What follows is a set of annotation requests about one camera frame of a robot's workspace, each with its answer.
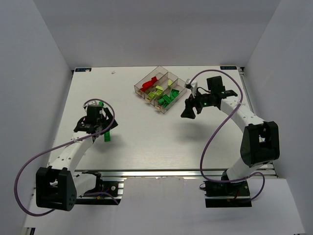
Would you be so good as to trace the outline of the long green lego brick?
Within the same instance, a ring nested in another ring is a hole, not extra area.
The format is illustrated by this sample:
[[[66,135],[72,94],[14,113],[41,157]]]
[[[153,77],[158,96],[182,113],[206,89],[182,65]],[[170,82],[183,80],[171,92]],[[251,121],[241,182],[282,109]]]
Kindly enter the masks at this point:
[[[110,142],[111,141],[111,134],[110,131],[107,131],[104,133],[104,142]]]

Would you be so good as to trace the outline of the red L lego stack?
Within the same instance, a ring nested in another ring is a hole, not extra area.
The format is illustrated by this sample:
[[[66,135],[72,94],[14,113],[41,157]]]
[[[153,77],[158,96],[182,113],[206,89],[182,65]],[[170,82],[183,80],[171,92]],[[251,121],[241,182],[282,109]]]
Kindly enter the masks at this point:
[[[142,87],[140,88],[140,90],[142,92],[146,92],[146,90],[148,90],[151,86],[153,86],[157,81],[158,79],[156,76],[152,77],[151,80],[142,84]]]

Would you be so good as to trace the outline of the green lego brick bottom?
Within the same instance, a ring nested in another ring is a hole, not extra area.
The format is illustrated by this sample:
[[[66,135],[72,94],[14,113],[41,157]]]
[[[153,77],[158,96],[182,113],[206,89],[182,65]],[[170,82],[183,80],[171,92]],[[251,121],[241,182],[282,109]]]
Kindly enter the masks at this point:
[[[157,105],[158,105],[159,107],[165,108],[165,107],[167,107],[168,104],[169,104],[169,103],[167,102],[167,99],[164,99],[164,98],[160,98],[160,99],[157,101]]]

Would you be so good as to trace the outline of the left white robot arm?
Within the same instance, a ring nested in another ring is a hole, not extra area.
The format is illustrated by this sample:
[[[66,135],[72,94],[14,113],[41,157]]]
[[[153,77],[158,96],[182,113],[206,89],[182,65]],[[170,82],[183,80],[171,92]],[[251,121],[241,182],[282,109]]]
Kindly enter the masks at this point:
[[[36,205],[40,208],[70,211],[78,197],[107,192],[98,172],[75,174],[75,170],[95,140],[118,124],[102,105],[88,105],[86,113],[73,130],[72,143],[48,167],[36,172]]]

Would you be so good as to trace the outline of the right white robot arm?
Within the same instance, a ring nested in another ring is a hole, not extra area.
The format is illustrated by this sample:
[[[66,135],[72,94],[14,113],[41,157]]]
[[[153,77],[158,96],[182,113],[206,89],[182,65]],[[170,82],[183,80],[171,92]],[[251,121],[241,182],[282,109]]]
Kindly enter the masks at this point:
[[[207,79],[207,85],[208,92],[202,94],[196,81],[186,81],[184,86],[191,90],[191,94],[185,100],[181,117],[194,119],[203,108],[214,106],[227,115],[226,120],[233,120],[243,133],[240,158],[226,170],[222,181],[244,181],[259,167],[279,158],[278,125],[263,120],[243,105],[241,95],[225,89],[221,76]]]

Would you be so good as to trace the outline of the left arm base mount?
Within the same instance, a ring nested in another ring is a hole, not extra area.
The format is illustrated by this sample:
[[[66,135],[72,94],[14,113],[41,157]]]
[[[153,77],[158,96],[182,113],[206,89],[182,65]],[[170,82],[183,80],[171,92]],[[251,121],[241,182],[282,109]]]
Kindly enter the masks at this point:
[[[76,205],[117,205],[124,182],[104,177],[97,171],[83,171],[73,177],[77,191]]]

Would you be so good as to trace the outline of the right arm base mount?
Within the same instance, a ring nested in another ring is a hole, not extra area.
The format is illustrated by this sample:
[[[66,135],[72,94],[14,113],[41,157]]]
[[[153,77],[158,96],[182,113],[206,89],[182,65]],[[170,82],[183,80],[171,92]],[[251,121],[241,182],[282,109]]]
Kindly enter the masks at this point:
[[[205,206],[207,208],[252,207],[247,181],[238,183],[204,181],[199,188],[205,192]]]

